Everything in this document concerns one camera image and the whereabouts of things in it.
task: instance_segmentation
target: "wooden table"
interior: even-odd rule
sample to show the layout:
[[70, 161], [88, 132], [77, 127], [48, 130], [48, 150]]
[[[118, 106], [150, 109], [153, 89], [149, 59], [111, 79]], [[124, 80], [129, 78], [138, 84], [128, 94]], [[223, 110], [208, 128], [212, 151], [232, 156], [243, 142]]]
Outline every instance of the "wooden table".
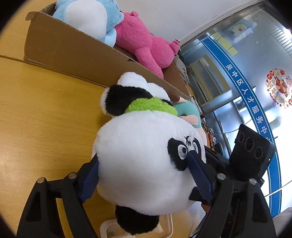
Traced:
[[[96, 133], [110, 120], [99, 106], [103, 87], [23, 61], [26, 14], [54, 1], [28, 0], [0, 35], [0, 213], [14, 233], [37, 178], [76, 172], [91, 159]], [[66, 238], [73, 237], [57, 202]], [[98, 234], [115, 218], [114, 206], [97, 192], [84, 208]], [[190, 211], [172, 219], [172, 237], [188, 237], [196, 227]]]

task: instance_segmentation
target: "round sticker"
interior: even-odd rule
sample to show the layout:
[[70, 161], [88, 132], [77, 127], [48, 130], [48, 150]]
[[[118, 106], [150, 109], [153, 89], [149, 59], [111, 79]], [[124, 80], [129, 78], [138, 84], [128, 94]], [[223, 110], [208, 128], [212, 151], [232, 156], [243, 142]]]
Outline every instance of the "round sticker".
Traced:
[[282, 69], [272, 69], [267, 74], [266, 89], [273, 102], [283, 108], [292, 105], [292, 77]]

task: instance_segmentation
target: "white wall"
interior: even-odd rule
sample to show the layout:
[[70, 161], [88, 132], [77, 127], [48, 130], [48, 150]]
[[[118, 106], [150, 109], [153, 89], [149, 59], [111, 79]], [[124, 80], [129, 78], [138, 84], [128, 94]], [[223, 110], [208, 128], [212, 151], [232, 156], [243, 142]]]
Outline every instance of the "white wall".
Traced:
[[185, 43], [207, 27], [257, 0], [117, 0], [121, 11], [137, 11], [151, 33]]

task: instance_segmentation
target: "panda eye patch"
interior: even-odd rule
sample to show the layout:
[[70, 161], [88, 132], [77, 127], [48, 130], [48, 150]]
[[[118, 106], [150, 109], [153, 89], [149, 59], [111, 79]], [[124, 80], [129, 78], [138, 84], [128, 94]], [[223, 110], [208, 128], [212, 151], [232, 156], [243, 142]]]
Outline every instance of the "panda eye patch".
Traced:
[[185, 160], [188, 154], [187, 146], [180, 140], [171, 138], [167, 144], [168, 154], [171, 163], [175, 165], [178, 171], [184, 171], [187, 168], [187, 161]]

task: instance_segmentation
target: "teal plush toy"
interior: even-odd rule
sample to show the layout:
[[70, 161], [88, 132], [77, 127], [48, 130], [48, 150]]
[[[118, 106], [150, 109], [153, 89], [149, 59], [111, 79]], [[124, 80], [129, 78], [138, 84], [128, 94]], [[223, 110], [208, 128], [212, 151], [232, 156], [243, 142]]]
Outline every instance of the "teal plush toy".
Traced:
[[113, 47], [124, 14], [116, 0], [58, 0], [53, 17]]
[[202, 137], [204, 145], [207, 145], [207, 136], [201, 126], [201, 117], [197, 107], [190, 101], [175, 94], [171, 96], [171, 101], [173, 102], [173, 107], [178, 112], [178, 117], [190, 123]]

